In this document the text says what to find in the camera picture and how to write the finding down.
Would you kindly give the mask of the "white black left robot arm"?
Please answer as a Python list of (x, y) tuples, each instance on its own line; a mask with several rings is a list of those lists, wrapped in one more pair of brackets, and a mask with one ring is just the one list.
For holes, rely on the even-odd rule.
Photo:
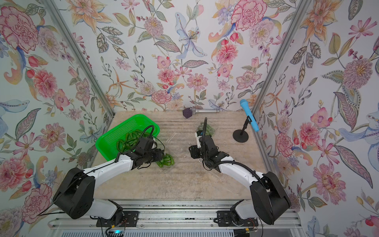
[(114, 201), (94, 198), (95, 190), (120, 174), (161, 161), (163, 156), (164, 149), (158, 147), (154, 137), (141, 137), (132, 149), (119, 152), (115, 159), (101, 166), (69, 170), (53, 197), (53, 204), (72, 219), (92, 216), (122, 222), (122, 207)]

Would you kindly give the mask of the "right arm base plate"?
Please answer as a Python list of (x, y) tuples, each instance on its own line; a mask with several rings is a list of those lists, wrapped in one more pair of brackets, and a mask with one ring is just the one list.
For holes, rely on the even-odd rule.
[(241, 219), (232, 211), (217, 211), (217, 216), (213, 219), (219, 227), (249, 227), (259, 226), (257, 218)]

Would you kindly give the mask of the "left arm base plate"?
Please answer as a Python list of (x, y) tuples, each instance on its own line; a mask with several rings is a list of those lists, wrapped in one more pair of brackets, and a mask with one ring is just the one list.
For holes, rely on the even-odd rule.
[(97, 219), (96, 227), (136, 227), (137, 221), (139, 220), (139, 214), (139, 211), (123, 211), (122, 213), (116, 212), (115, 216), (111, 219)]

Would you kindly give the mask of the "curved green pepper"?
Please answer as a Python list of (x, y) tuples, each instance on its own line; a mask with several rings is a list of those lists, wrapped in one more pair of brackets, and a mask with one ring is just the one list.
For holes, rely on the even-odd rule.
[(119, 139), (116, 142), (116, 148), (119, 153), (124, 153), (126, 151), (130, 151), (133, 147), (135, 147), (140, 138), (142, 136), (142, 131), (133, 130), (125, 134), (124, 139)]

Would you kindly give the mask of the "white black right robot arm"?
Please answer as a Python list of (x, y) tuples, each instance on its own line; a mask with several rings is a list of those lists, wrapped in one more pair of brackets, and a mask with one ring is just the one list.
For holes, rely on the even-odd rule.
[(196, 145), (189, 147), (193, 159), (201, 159), (206, 170), (228, 175), (250, 191), (250, 199), (239, 201), (230, 209), (233, 222), (257, 218), (273, 225), (291, 207), (286, 191), (273, 172), (257, 172), (237, 162), (219, 151), (210, 135), (199, 132), (195, 137)]

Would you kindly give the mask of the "clear pepper clamshell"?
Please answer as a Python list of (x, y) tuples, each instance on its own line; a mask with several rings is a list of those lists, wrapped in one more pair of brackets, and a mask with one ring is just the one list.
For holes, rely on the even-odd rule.
[(171, 167), (175, 164), (175, 160), (172, 155), (170, 155), (169, 153), (165, 153), (162, 157), (162, 160), (157, 161), (156, 164), (160, 168)]
[[(203, 135), (203, 131), (204, 131), (204, 122), (201, 122), (197, 126), (197, 131), (195, 133), (196, 137), (202, 136)], [(206, 125), (205, 135), (213, 137), (215, 135), (216, 131), (217, 131), (217, 128), (215, 126), (213, 126), (213, 125), (211, 125), (211, 124), (208, 123)]]

